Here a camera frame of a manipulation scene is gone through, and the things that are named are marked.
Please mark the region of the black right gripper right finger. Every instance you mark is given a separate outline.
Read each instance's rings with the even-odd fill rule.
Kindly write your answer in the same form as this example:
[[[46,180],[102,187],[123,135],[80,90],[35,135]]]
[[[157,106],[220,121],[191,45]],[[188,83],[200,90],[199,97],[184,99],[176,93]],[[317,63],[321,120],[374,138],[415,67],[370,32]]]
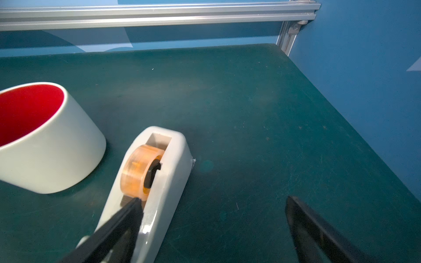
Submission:
[[[287,197],[285,213],[300,263],[375,262],[298,197]]]

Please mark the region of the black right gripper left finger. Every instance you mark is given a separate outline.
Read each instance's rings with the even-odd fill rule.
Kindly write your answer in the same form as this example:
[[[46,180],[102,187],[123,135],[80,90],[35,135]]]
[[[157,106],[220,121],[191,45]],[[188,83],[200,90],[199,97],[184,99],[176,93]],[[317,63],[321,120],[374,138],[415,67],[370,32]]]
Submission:
[[[92,236],[59,261],[61,263],[131,262],[143,219],[141,204],[141,199],[132,199]]]

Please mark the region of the white mug red inside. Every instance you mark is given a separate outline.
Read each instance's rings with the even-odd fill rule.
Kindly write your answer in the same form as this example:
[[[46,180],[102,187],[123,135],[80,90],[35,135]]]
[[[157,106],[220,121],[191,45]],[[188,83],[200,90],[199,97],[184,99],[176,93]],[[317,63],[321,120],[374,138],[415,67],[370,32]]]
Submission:
[[[102,160],[102,132],[61,85],[1,91],[1,180],[52,194],[76,185]]]

